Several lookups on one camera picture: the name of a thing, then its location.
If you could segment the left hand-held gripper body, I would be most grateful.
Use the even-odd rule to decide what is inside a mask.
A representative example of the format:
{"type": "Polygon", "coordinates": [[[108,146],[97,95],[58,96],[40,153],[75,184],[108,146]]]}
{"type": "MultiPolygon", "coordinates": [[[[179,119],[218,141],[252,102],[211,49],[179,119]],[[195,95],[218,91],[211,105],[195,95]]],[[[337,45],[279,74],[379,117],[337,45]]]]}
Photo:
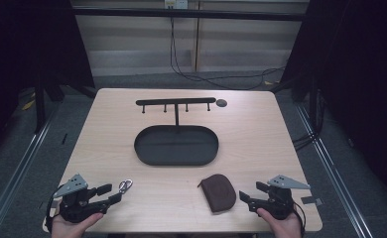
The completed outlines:
{"type": "Polygon", "coordinates": [[[62,199],[60,215],[63,219],[79,223],[98,212],[97,206],[89,203],[95,195],[97,195],[97,189],[89,189],[85,179],[80,174],[76,174],[54,193],[54,198],[62,199]]]}

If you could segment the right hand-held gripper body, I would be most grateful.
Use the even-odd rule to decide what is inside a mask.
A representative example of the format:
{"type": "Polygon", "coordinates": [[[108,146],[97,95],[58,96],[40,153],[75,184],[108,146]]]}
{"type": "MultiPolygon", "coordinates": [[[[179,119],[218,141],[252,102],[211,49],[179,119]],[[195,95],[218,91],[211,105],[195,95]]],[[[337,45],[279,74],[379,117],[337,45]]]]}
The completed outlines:
{"type": "Polygon", "coordinates": [[[293,212],[294,200],[292,196],[293,189],[310,189],[307,183],[297,181],[283,175],[277,175],[270,178],[266,183],[266,193],[269,198],[283,209],[283,215],[276,215],[277,219],[285,219],[293,212]]]}

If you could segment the brown zip pouch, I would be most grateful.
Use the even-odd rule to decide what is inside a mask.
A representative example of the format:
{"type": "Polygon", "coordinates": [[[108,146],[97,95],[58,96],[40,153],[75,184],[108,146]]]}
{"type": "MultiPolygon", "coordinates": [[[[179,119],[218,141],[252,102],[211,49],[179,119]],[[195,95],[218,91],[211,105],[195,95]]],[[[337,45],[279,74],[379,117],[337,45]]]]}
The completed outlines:
{"type": "Polygon", "coordinates": [[[231,209],[236,202],[236,192],[230,180],[221,174],[203,179],[198,187],[202,189],[213,213],[231,209]]]}

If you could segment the person's right hand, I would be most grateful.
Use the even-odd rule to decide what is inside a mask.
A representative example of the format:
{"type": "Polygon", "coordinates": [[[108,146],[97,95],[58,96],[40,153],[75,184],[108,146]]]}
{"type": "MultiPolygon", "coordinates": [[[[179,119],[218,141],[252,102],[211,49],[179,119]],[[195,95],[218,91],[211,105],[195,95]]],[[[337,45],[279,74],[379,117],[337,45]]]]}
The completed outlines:
{"type": "Polygon", "coordinates": [[[302,225],[296,214],[291,213],[284,220],[274,218],[264,208],[258,208],[257,214],[269,224],[276,238],[302,238],[302,225]]]}

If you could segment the person's left hand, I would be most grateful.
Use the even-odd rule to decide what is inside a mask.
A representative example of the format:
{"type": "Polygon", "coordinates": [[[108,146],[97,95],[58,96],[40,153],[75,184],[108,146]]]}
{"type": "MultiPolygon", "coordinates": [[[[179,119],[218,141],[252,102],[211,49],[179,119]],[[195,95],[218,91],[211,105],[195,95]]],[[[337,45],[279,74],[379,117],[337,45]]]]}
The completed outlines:
{"type": "Polygon", "coordinates": [[[51,236],[52,238],[81,238],[89,227],[102,218],[102,213],[94,213],[79,223],[71,223],[58,215],[53,219],[51,236]]]}

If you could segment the grey tape strip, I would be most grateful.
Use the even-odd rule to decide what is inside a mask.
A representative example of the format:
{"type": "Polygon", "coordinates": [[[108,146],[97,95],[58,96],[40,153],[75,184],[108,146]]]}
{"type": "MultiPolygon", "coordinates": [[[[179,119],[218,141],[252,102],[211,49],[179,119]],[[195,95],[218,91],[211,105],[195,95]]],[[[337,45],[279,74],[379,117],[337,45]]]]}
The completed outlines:
{"type": "Polygon", "coordinates": [[[313,196],[301,197],[301,201],[303,204],[314,204],[315,206],[323,204],[323,201],[320,198],[314,198],[313,196]]]}

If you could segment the black key rack with tray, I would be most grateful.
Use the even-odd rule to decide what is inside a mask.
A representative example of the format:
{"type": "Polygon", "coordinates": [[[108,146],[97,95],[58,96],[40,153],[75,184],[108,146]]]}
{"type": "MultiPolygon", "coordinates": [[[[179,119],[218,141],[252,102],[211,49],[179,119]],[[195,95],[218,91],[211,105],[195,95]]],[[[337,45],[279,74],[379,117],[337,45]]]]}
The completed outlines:
{"type": "Polygon", "coordinates": [[[190,104],[205,104],[207,110],[215,103],[214,97],[169,98],[137,100],[145,112],[147,106],[163,105],[164,112],[173,105],[175,123],[153,125],[143,129],[135,138],[134,150],[138,159],[149,166],[205,166],[211,163],[219,149],[217,135],[209,128],[199,125],[181,125],[179,106],[189,111],[190,104]]]}

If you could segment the black curtain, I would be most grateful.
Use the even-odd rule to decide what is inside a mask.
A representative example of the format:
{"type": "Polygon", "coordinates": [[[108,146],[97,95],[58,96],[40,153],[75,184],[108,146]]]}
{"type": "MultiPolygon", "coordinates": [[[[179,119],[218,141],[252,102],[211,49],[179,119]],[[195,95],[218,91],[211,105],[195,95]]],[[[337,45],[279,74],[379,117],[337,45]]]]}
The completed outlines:
{"type": "Polygon", "coordinates": [[[62,85],[94,86],[70,0],[0,0],[0,144],[22,89],[62,85]]]}
{"type": "Polygon", "coordinates": [[[319,89],[387,186],[387,0],[309,0],[281,81],[319,89]]]}

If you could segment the metal floor rail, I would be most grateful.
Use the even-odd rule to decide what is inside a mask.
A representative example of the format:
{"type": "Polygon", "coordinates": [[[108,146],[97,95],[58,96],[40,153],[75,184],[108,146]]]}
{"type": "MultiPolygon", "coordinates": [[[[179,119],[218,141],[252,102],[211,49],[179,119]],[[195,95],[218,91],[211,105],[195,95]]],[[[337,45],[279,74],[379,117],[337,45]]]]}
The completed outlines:
{"type": "Polygon", "coordinates": [[[374,238],[364,216],[358,208],[355,200],[349,192],[348,187],[344,183],[339,170],[333,162],[330,153],[328,152],[323,140],[317,135],[316,130],[311,124],[310,115],[305,106],[301,103],[296,105],[299,116],[309,136],[312,138],[312,144],[322,165],[332,183],[332,186],[338,195],[338,198],[359,238],[374,238]]]}
{"type": "Polygon", "coordinates": [[[33,160],[44,142],[57,112],[58,108],[55,106],[49,113],[46,121],[43,122],[42,126],[32,135],[32,139],[29,142],[26,151],[20,155],[19,164],[15,170],[10,173],[8,182],[2,188],[2,193],[0,194],[0,226],[9,208],[11,207],[18,190],[20,189],[20,186],[22,185],[24,177],[26,176],[33,160]]]}

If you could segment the black frame leg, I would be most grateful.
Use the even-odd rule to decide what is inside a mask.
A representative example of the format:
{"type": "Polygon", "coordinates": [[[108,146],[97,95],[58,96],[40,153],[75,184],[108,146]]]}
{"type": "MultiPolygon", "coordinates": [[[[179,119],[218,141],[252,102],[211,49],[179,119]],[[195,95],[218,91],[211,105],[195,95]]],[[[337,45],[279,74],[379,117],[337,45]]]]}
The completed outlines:
{"type": "Polygon", "coordinates": [[[35,133],[38,134],[46,123],[46,110],[45,110],[45,90],[42,77],[37,76],[35,82],[35,102],[37,112],[37,123],[35,133]]]}
{"type": "Polygon", "coordinates": [[[309,117],[312,125],[312,130],[315,133],[317,131],[317,104],[318,104],[318,83],[317,79],[313,76],[311,79],[310,88],[310,100],[309,100],[309,117]]]}

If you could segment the black horizontal frame bar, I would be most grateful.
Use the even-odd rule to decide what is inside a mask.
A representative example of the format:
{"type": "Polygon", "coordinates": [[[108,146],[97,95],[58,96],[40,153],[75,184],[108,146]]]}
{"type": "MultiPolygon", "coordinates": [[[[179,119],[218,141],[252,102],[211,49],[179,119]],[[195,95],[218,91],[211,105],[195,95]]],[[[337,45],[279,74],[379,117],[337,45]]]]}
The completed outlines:
{"type": "Polygon", "coordinates": [[[203,18],[229,20],[263,20],[302,22],[309,19],[305,14],[262,13],[211,10],[166,10],[166,9],[127,9],[73,7],[75,15],[85,16],[125,16],[125,17],[169,17],[169,18],[203,18]]]}

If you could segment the white wall socket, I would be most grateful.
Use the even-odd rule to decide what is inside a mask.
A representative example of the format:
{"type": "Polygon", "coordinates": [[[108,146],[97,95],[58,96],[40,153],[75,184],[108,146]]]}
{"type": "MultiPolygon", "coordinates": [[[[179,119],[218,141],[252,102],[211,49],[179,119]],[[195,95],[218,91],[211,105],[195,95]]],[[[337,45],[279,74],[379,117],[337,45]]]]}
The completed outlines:
{"type": "Polygon", "coordinates": [[[166,9],[188,10],[189,1],[188,0],[164,0],[164,6],[166,9]]]}

